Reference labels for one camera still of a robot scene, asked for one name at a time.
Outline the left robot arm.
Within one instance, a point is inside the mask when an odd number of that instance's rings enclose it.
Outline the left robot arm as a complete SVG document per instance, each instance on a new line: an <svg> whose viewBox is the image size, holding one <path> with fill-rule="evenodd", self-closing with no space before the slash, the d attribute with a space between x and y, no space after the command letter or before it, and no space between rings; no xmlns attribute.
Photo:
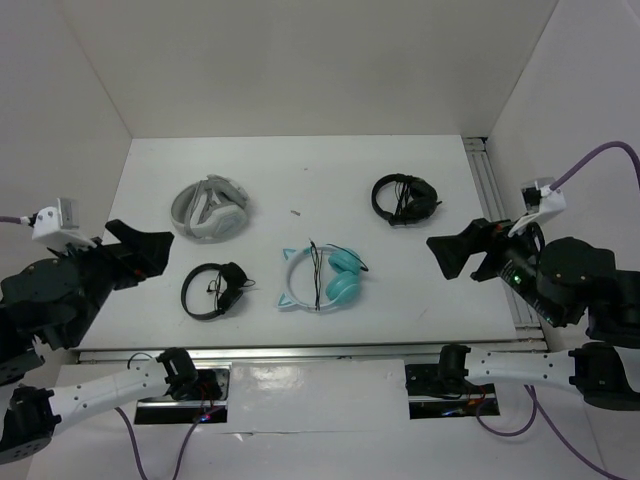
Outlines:
<svg viewBox="0 0 640 480"><path fill-rule="evenodd" d="M70 427L140 399L189 397L197 370L184 348L169 348L138 367L60 389L26 386L24 376L43 365L35 349L79 345L108 296L161 275L174 236L145 233L120 220L107 230L117 243L94 239L87 248L64 245L1 282L1 461L20 461L44 449Z"/></svg>

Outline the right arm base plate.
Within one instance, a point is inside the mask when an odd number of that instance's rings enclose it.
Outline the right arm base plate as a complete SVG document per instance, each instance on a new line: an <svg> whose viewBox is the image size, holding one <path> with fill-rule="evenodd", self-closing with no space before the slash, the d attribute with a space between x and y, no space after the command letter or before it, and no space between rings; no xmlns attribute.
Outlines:
<svg viewBox="0 0 640 480"><path fill-rule="evenodd" d="M405 388L411 420L499 416L493 384L475 386L467 381L447 384L436 364L406 364Z"/></svg>

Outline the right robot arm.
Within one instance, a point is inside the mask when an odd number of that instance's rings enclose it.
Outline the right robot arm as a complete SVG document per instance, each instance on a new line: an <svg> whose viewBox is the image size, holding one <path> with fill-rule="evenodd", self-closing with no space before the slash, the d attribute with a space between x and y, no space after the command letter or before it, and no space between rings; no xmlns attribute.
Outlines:
<svg viewBox="0 0 640 480"><path fill-rule="evenodd" d="M639 408L639 274L621 270L612 251L574 237L551 242L538 223L473 220L455 235L426 244L448 280L470 257L483 259L471 278L500 279L554 328L588 319L587 343L556 353L491 352L462 344L441 349L436 379L448 392L464 386L520 383L579 394L613 411Z"/></svg>

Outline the teal cat-ear headphones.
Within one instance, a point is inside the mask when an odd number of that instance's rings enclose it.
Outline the teal cat-ear headphones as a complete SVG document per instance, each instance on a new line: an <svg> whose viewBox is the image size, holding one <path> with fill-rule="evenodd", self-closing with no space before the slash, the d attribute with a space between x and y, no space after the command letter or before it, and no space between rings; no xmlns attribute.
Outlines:
<svg viewBox="0 0 640 480"><path fill-rule="evenodd" d="M309 241L302 249L282 250L284 272L282 289L276 301L278 310L294 308L313 313L323 313L349 305L361 291L361 276L369 272L369 266L353 249L334 243L323 245ZM301 299L294 290L294 272L304 261L309 260L313 269L313 298L310 302Z"/></svg>

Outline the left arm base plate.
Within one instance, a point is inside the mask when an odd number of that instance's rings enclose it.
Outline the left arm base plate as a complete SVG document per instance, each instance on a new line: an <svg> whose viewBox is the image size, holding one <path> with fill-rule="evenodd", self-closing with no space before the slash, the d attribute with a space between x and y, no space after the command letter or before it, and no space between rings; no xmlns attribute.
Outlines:
<svg viewBox="0 0 640 480"><path fill-rule="evenodd" d="M230 367L198 367L198 380L179 399L156 396L137 402L135 425L203 424L227 422Z"/></svg>

